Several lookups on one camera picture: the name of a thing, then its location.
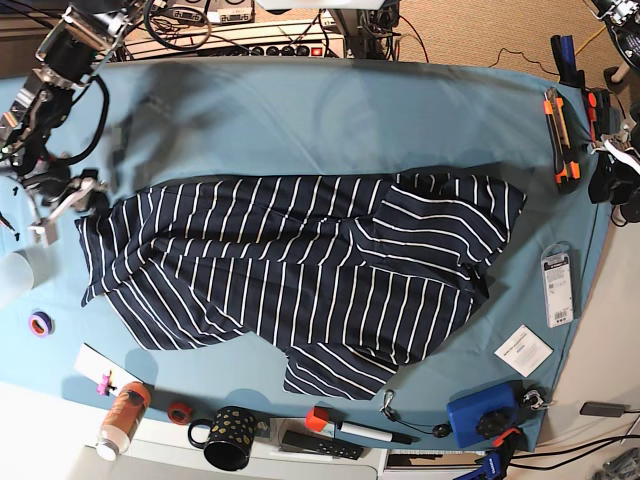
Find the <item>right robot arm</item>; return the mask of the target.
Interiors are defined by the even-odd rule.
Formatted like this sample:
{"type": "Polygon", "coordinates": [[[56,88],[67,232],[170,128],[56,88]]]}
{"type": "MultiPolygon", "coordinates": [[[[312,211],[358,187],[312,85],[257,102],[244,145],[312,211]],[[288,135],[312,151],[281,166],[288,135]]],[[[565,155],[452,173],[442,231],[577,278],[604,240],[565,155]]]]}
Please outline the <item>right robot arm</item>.
{"type": "Polygon", "coordinates": [[[32,70],[1,117],[1,173],[25,191],[34,217],[30,230],[44,236],[67,209],[87,212],[108,204],[106,183],[95,169],[73,175],[72,166],[98,146],[106,126],[110,94],[98,71],[119,49],[141,17],[141,1],[73,1],[35,53],[32,70]],[[78,154],[50,153],[53,130],[91,86],[102,94],[96,130],[78,154]]]}

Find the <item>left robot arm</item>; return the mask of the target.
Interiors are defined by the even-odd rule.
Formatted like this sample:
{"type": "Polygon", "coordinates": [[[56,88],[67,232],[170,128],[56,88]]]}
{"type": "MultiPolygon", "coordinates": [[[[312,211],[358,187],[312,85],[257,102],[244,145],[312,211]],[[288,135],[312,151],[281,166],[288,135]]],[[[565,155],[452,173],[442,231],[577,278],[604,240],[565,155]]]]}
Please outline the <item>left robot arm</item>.
{"type": "MultiPolygon", "coordinates": [[[[595,1],[593,15],[602,21],[623,66],[639,72],[639,3],[637,1],[595,1]]],[[[600,133],[590,144],[598,164],[589,184],[594,204],[608,202],[616,207],[639,205],[639,105],[615,133],[600,133]]]]}

